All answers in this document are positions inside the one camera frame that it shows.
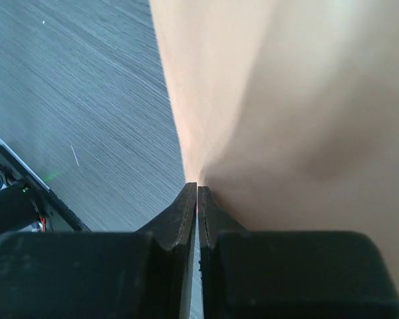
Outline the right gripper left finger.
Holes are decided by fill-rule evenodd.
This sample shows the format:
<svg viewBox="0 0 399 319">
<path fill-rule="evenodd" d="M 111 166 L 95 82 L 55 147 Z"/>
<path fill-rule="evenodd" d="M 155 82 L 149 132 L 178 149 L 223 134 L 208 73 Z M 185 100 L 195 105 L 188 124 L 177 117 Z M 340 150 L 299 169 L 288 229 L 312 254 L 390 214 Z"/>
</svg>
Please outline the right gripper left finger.
<svg viewBox="0 0 399 319">
<path fill-rule="evenodd" d="M 0 236 L 0 318 L 187 318 L 197 185 L 142 228 Z"/>
</svg>

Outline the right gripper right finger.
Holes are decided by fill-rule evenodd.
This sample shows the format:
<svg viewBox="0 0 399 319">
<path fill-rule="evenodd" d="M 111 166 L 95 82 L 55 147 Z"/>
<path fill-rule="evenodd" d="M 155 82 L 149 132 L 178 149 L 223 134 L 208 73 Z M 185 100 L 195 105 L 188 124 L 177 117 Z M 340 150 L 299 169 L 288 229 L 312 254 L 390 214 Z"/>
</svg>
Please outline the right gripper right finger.
<svg viewBox="0 0 399 319">
<path fill-rule="evenodd" d="M 198 189 L 206 318 L 399 318 L 377 246 L 352 231 L 248 231 Z"/>
</svg>

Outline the orange beige wrapping paper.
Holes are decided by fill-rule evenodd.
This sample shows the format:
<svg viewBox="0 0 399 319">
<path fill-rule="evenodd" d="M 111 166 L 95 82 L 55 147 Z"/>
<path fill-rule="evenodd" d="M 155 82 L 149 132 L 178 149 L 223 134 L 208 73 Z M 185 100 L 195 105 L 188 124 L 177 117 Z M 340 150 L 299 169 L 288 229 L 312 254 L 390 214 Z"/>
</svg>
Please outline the orange beige wrapping paper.
<svg viewBox="0 0 399 319">
<path fill-rule="evenodd" d="M 152 1 L 185 176 L 253 229 L 368 235 L 399 292 L 399 1 Z"/>
</svg>

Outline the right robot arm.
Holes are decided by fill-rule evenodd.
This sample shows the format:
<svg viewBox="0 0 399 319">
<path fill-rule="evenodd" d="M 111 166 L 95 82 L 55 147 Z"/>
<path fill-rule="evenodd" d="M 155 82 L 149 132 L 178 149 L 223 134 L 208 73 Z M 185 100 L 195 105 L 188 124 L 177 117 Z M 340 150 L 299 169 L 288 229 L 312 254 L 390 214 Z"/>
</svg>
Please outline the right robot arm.
<svg viewBox="0 0 399 319">
<path fill-rule="evenodd" d="M 0 318 L 399 318 L 375 244 L 348 231 L 248 231 L 188 183 L 133 233 L 26 233 L 42 204 L 0 191 Z"/>
</svg>

